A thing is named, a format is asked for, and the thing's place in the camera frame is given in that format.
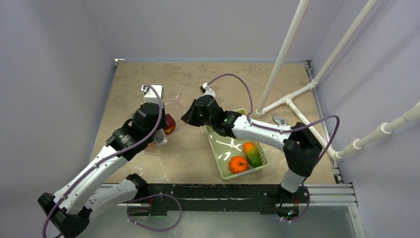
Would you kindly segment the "clear pink zip bag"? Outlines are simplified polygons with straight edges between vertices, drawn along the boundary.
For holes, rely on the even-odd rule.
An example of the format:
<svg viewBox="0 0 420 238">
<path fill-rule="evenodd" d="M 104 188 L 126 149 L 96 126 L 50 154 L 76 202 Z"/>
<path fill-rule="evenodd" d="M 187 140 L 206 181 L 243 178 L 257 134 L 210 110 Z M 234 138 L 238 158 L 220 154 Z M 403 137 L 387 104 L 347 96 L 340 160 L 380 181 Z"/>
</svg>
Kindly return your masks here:
<svg viewBox="0 0 420 238">
<path fill-rule="evenodd" d="M 181 114 L 184 110 L 184 105 L 180 95 L 174 98 L 164 100 L 165 115 L 164 119 L 166 126 L 158 129 L 153 134 L 152 147 L 163 147 L 168 143 L 168 138 L 177 133 L 185 123 L 181 120 Z"/>
</svg>

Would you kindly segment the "green plastic basket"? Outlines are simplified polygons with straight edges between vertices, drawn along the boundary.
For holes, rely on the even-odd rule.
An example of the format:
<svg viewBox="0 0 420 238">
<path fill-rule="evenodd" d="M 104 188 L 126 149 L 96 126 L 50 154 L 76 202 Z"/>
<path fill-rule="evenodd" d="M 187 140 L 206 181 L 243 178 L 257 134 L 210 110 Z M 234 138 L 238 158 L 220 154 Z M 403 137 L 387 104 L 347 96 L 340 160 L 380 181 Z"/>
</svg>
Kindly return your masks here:
<svg viewBox="0 0 420 238">
<path fill-rule="evenodd" d="M 268 166 L 269 162 L 265 155 L 262 145 L 256 141 L 246 139 L 235 139 L 231 137 L 223 137 L 218 135 L 210 126 L 205 126 L 205 131 L 214 155 L 220 176 L 224 180 L 229 180 L 235 177 L 243 176 L 249 173 L 256 172 Z M 248 164 L 248 169 L 240 173 L 232 173 L 230 169 L 230 161 L 232 158 L 240 156 L 245 157 L 243 145 L 250 142 L 257 148 L 258 154 L 261 158 L 262 164 L 259 167 L 253 167 Z"/>
</svg>

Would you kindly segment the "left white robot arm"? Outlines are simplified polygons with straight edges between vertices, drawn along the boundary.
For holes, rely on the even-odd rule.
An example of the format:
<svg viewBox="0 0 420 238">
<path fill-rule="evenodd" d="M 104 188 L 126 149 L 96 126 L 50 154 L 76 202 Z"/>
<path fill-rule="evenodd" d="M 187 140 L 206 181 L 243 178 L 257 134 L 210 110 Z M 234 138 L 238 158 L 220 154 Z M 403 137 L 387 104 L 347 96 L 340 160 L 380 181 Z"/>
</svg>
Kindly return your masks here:
<svg viewBox="0 0 420 238">
<path fill-rule="evenodd" d="M 47 216 L 42 228 L 46 237 L 48 223 L 59 231 L 59 237 L 75 238 L 88 226 L 95 206 L 91 196 L 119 168 L 132 160 L 153 142 L 153 135 L 163 128 L 163 103 L 143 103 L 133 117 L 113 132 L 97 157 L 71 182 L 55 193 L 43 193 L 38 204 Z"/>
</svg>

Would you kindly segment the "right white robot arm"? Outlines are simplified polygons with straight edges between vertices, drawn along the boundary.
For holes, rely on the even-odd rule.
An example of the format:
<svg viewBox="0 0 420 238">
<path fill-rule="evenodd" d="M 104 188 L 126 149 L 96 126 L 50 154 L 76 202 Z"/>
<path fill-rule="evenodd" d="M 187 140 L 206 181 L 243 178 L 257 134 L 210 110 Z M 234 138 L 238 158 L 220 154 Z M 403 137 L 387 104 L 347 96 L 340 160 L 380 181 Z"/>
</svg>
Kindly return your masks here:
<svg viewBox="0 0 420 238">
<path fill-rule="evenodd" d="M 252 121 L 239 112 L 223 110 L 210 95 L 195 99 L 181 120 L 196 127 L 209 126 L 223 137 L 260 142 L 283 152 L 288 169 L 278 195 L 285 202 L 297 196 L 298 188 L 311 176 L 322 152 L 322 145 L 305 124 L 281 126 Z"/>
</svg>

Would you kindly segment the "dark red apple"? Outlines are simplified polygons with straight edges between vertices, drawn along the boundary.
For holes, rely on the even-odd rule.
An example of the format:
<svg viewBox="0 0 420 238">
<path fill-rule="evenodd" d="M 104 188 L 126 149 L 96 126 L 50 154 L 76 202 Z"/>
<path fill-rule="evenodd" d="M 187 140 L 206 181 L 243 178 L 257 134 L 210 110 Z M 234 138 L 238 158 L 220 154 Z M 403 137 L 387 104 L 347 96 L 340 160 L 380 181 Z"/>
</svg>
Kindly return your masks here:
<svg viewBox="0 0 420 238">
<path fill-rule="evenodd" d="M 176 122 L 170 114 L 165 115 L 165 122 L 166 122 L 166 127 L 164 128 L 164 132 L 166 135 L 170 135 L 176 129 Z"/>
</svg>

